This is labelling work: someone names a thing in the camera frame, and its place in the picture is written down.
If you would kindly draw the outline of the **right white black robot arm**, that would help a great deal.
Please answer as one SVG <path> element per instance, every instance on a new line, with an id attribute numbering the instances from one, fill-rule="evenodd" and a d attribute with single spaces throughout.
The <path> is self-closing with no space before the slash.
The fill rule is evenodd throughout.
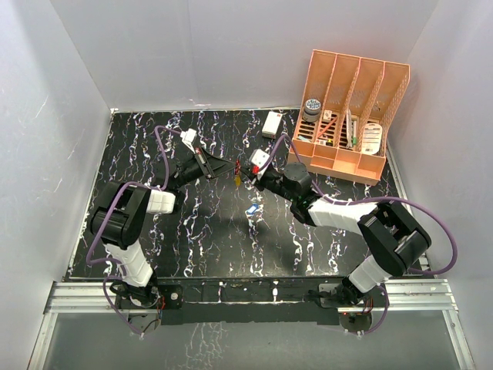
<path id="1" fill-rule="evenodd" d="M 371 290 L 389 278 L 400 277 L 431 246 L 431 238 L 404 206 L 395 200 L 336 205 L 317 193 L 302 163 L 290 163 L 282 172 L 272 166 L 260 170 L 250 164 L 240 172 L 258 190 L 269 190 L 290 202 L 290 212 L 302 224 L 334 227 L 359 234 L 370 256 L 329 291 L 310 291 L 318 301 L 362 305 Z"/>

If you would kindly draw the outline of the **red S carabiner keyring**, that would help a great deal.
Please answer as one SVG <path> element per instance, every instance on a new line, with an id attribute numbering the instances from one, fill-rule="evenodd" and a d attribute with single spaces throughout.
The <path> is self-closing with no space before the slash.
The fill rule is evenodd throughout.
<path id="1" fill-rule="evenodd" d="M 235 176 L 239 176 L 240 175 L 240 170 L 241 170 L 240 160 L 236 160 L 235 170 L 234 170 Z"/>

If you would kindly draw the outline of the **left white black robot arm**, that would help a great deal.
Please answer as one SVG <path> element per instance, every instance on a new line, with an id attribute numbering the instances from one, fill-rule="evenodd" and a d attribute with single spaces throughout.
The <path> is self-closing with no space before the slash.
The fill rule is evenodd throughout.
<path id="1" fill-rule="evenodd" d="M 212 180 L 235 167 L 199 147 L 173 172 L 165 167 L 164 187 L 109 181 L 96 198 L 90 230 L 120 268 L 122 281 L 134 287 L 132 298 L 140 306 L 152 307 L 159 298 L 158 287 L 150 283 L 153 269 L 139 242 L 146 215 L 174 214 L 184 201 L 181 187 L 201 177 Z"/>

